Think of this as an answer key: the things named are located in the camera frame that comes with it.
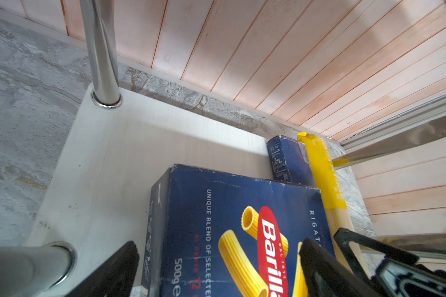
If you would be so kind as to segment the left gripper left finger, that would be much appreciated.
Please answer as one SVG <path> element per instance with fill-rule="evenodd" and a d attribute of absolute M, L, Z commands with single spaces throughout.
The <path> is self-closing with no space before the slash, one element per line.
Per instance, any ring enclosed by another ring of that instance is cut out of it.
<path fill-rule="evenodd" d="M 138 262 L 138 249 L 128 241 L 66 296 L 129 297 Z"/>

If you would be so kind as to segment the white two-tier shelf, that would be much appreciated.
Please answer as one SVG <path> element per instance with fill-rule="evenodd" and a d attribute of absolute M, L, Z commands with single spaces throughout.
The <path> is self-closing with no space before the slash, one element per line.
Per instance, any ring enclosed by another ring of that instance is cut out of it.
<path fill-rule="evenodd" d="M 175 163 L 270 179 L 266 141 L 298 129 L 219 100 L 194 87 L 120 60 L 120 85 L 144 96 L 126 116 L 87 95 L 91 72 L 83 42 L 0 7 L 0 247 L 35 245 L 83 234 L 105 255 L 133 240 L 145 244 L 151 186 Z M 99 214 L 90 231 L 76 219 L 40 213 L 63 183 L 72 191 L 105 177 L 98 192 L 116 188 L 116 210 Z M 104 250 L 104 242 L 116 243 Z"/>

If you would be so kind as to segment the yellow Pastatime spaghetti bag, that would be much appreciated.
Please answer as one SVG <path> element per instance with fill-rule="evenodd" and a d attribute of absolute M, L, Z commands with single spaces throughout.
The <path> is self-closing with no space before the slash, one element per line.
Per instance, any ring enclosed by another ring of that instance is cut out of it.
<path fill-rule="evenodd" d="M 331 236 L 340 228 L 354 231 L 327 145 L 318 136 L 306 132 L 299 133 L 297 140 L 306 147 L 315 184 L 322 195 Z"/>

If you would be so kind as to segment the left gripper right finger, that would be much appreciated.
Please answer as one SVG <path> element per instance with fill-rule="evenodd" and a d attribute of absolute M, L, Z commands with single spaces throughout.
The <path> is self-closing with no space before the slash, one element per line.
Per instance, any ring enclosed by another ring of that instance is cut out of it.
<path fill-rule="evenodd" d="M 314 240 L 303 241 L 301 268 L 311 297 L 377 297 L 379 294 L 344 268 Z"/>

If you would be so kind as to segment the blue Barilla spaghetti box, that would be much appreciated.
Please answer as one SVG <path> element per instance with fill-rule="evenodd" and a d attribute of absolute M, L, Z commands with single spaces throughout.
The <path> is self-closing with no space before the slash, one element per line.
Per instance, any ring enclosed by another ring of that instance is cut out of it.
<path fill-rule="evenodd" d="M 306 146 L 286 136 L 276 136 L 267 144 L 273 177 L 276 181 L 316 187 Z"/>

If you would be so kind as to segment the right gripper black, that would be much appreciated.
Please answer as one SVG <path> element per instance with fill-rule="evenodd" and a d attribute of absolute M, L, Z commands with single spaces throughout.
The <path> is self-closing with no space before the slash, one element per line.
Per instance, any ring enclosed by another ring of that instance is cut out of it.
<path fill-rule="evenodd" d="M 400 248 L 339 228 L 333 236 L 354 275 L 364 282 L 370 278 L 362 268 L 350 244 L 361 252 L 383 255 L 371 277 L 371 287 L 383 297 L 446 297 L 446 271 L 417 264 L 419 257 Z"/>

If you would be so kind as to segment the blue Barilla rigatoni box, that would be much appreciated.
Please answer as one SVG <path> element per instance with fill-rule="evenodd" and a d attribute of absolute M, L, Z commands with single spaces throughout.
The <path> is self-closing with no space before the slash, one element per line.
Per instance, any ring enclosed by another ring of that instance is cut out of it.
<path fill-rule="evenodd" d="M 142 285 L 151 297 L 298 296 L 306 239 L 335 252 L 318 189 L 174 165 L 151 189 Z"/>

